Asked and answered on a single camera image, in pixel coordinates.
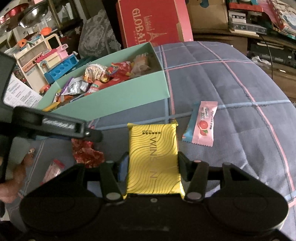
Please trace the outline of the person's left hand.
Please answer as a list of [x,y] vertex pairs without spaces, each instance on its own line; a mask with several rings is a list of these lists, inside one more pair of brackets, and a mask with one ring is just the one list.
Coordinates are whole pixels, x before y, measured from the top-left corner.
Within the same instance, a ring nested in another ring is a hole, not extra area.
[[33,162],[33,154],[26,154],[22,162],[13,170],[13,178],[1,184],[1,201],[12,203],[17,198],[26,178],[26,168]]

